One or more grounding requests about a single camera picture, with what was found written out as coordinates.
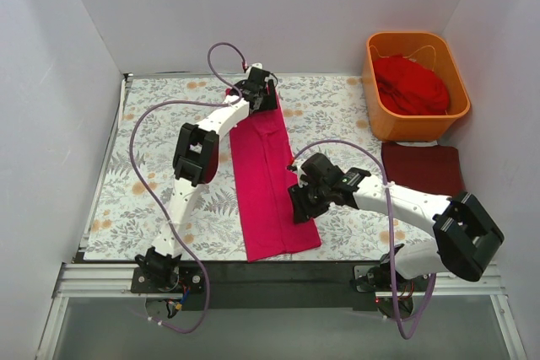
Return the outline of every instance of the bin handle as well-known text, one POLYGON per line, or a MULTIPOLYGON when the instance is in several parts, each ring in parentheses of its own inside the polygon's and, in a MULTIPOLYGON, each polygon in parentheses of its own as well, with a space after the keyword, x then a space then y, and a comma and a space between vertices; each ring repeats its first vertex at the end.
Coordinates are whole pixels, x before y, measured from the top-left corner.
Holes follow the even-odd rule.
MULTIPOLYGON (((375 49, 375 51, 377 52, 377 56, 379 56, 379 58, 388 58, 388 56, 382 56, 380 54, 379 50, 377 50, 376 46, 370 46, 370 49, 371 48, 375 49)), ((435 62, 437 61, 437 51, 435 50, 434 46, 421 46, 415 52, 413 52, 411 55, 404 56, 404 58, 409 59, 411 56, 413 56, 414 54, 416 54, 419 51, 422 51, 424 48, 431 48, 433 50, 433 67, 431 68, 431 72, 433 72, 435 70, 435 62)))

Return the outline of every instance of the plastic container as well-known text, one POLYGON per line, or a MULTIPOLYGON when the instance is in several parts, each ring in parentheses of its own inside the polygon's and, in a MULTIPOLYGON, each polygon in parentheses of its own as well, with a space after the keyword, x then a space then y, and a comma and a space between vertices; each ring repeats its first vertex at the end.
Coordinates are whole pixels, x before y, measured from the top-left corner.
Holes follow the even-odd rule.
POLYGON ((448 45, 438 35, 424 32, 388 32, 372 35, 362 73, 371 131, 382 141, 434 141, 471 108, 467 91, 457 71, 448 45), (433 70, 445 83, 450 106, 444 116, 401 116, 382 103, 375 81, 373 62, 384 56, 401 54, 433 70))

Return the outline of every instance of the floral tablecloth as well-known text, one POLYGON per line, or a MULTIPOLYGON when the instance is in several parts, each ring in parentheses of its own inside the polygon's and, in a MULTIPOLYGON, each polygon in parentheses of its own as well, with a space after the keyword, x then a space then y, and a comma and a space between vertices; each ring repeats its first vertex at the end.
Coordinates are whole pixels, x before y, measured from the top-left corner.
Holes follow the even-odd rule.
MULTIPOLYGON (((356 142, 381 156, 381 142, 373 137, 359 78, 339 76, 282 77, 278 86, 283 116, 294 151, 323 138, 356 142)), ((216 78, 135 79, 106 171, 89 236, 85 260, 129 260, 144 254, 165 222, 143 185, 133 173, 127 154, 129 137, 137 118, 151 105, 170 99, 221 102, 224 85, 216 78)), ((141 125, 135 141, 136 160, 150 187, 163 202, 172 191, 172 157, 181 126, 195 123, 210 108, 192 105, 166 106, 141 125)), ((365 156, 344 145, 321 145, 342 169, 355 166, 379 170, 365 156)), ((274 260, 379 259, 388 250, 387 218, 380 214, 333 207, 316 219, 322 246, 274 260)), ((429 236, 395 221, 397 242, 415 242, 429 236)), ((245 260, 229 137, 220 143, 219 169, 203 192, 192 220, 181 230, 184 240, 203 260, 245 260)))

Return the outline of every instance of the white wall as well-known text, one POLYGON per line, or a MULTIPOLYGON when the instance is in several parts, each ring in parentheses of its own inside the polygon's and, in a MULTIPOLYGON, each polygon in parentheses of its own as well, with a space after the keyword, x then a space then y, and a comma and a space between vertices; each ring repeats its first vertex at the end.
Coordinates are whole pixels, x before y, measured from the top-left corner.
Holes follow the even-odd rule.
POLYGON ((30 359, 77 249, 121 75, 81 0, 0 0, 0 358, 30 359))
POLYGON ((450 142, 505 233, 498 262, 529 358, 540 358, 539 4, 461 0, 444 33, 472 101, 450 142))
MULTIPOLYGON (((359 72, 377 30, 441 32, 459 0, 83 0, 123 72, 204 71, 219 40, 274 72, 359 72)), ((218 67, 238 70, 220 56, 218 67)))

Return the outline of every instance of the dark red cloth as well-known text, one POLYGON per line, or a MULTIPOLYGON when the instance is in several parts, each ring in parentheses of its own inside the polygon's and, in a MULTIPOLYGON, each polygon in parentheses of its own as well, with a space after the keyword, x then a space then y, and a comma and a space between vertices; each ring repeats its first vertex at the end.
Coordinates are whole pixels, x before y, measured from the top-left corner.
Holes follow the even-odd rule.
POLYGON ((281 109, 257 113, 230 132, 236 195, 248 261, 321 246, 313 220, 293 223, 288 188, 297 183, 281 109))
POLYGON ((453 147, 404 147, 385 142, 381 157, 388 180, 397 185, 452 197, 465 190, 459 152, 453 147))
POLYGON ((443 116, 450 104, 445 84, 419 63, 401 55, 373 62, 382 104, 402 116, 443 116))

